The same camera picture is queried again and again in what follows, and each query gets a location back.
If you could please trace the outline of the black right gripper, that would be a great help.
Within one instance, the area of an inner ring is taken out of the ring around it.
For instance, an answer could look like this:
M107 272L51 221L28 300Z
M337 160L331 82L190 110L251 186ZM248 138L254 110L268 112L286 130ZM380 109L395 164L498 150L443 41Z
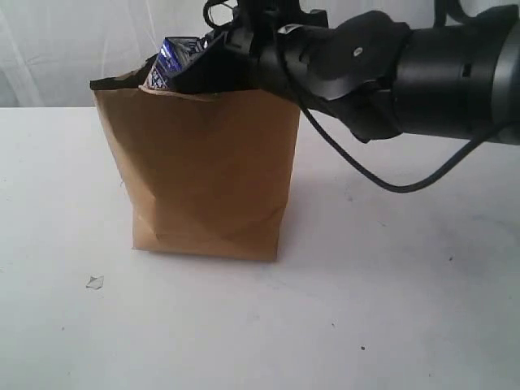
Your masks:
M223 32L181 71L170 89L209 94L262 89L304 106L325 106L313 56L329 39L323 9L236 7Z

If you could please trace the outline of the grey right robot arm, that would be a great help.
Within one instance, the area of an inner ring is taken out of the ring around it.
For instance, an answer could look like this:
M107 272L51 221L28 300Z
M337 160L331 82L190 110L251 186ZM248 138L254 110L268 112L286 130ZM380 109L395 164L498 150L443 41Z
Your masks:
M341 121L362 142L403 133L519 142L519 8L469 16L438 1L412 29L382 11L332 28L297 1L240 1L176 73L180 93L263 89Z

